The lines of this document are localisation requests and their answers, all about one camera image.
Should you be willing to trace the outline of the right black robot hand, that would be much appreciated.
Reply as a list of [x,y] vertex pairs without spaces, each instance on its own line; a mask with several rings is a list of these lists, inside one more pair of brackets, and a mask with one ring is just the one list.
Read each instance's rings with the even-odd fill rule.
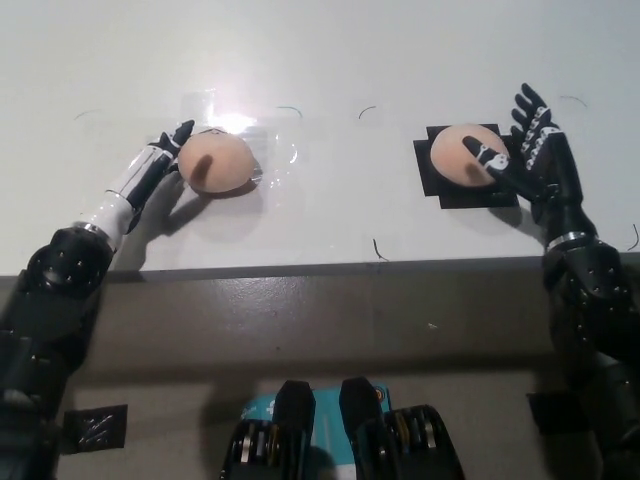
[[598,232],[583,209],[583,190],[565,131],[529,84],[521,85],[515,103],[512,154],[470,135],[462,144],[496,183],[529,202],[546,250],[596,244]]

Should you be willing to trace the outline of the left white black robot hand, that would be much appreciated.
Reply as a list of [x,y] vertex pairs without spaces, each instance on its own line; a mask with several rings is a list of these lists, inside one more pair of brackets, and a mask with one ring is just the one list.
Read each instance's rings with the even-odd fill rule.
[[178,154],[194,125],[194,120],[188,120],[173,133],[163,132],[148,143],[106,188],[97,207],[82,214],[72,226],[97,235],[116,252],[137,225],[154,191],[177,165]]

